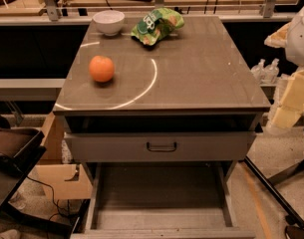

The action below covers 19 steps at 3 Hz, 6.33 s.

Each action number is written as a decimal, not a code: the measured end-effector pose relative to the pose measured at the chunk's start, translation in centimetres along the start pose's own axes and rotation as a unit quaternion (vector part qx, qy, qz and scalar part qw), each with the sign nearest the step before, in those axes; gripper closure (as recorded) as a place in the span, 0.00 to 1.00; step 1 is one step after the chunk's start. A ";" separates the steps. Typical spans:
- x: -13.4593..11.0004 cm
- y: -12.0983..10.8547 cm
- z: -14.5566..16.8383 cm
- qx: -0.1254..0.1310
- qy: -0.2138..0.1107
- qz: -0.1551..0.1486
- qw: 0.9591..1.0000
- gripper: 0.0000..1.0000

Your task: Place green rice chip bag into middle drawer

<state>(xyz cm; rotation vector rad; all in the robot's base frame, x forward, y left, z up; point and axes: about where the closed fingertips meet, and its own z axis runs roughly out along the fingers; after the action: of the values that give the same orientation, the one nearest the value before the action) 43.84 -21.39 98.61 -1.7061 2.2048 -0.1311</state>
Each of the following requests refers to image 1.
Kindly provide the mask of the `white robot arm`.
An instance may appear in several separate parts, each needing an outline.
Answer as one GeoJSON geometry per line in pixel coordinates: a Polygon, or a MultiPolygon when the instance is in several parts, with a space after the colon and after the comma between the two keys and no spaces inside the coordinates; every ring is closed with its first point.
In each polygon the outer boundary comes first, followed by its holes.
{"type": "Polygon", "coordinates": [[[285,130],[304,114],[304,6],[289,23],[269,35],[264,44],[284,48],[286,60],[298,66],[291,76],[280,81],[278,99],[268,116],[271,130],[285,130]]]}

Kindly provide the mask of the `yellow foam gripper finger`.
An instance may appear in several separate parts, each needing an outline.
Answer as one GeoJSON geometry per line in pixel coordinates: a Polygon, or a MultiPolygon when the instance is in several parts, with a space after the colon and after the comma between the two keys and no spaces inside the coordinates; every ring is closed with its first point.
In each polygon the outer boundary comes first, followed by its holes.
{"type": "Polygon", "coordinates": [[[287,41],[287,33],[291,23],[287,23],[279,28],[276,32],[269,35],[265,40],[264,44],[272,48],[285,48],[287,41]]]}
{"type": "Polygon", "coordinates": [[[286,88],[281,96],[271,124],[279,128],[290,128],[304,113],[304,67],[299,67],[287,78],[286,88]]]}

